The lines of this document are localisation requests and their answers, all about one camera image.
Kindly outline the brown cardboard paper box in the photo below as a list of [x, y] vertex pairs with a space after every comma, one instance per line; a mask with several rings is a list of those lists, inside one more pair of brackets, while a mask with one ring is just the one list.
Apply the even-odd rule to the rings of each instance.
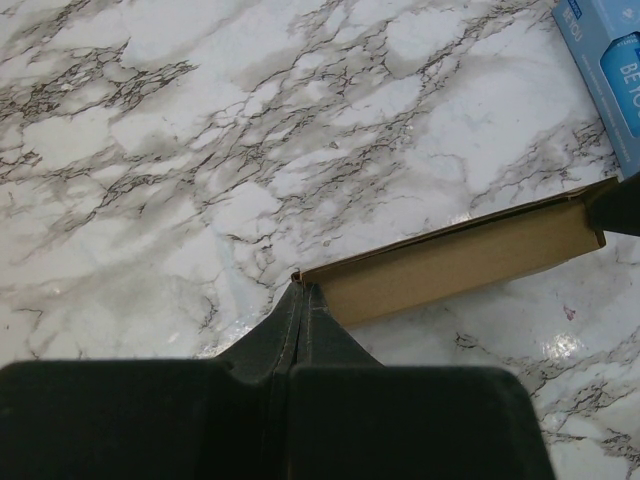
[[553, 268], [599, 250], [588, 205], [619, 186], [609, 178], [295, 273], [318, 285], [344, 326], [368, 323]]

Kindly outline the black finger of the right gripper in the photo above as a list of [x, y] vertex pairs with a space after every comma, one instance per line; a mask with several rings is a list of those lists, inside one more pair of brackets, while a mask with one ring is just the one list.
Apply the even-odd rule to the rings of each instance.
[[639, 174], [601, 190], [587, 202], [594, 230], [625, 235], [639, 234]]

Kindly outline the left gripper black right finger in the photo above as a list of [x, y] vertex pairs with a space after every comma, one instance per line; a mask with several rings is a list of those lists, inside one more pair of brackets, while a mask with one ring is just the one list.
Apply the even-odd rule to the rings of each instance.
[[314, 367], [381, 367], [332, 316], [317, 284], [304, 287], [296, 363]]

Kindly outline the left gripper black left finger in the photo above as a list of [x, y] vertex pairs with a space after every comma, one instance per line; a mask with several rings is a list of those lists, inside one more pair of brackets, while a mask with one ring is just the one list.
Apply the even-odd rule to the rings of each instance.
[[268, 385], [286, 375], [296, 356], [303, 288], [291, 283], [273, 310], [249, 333], [214, 360], [245, 385]]

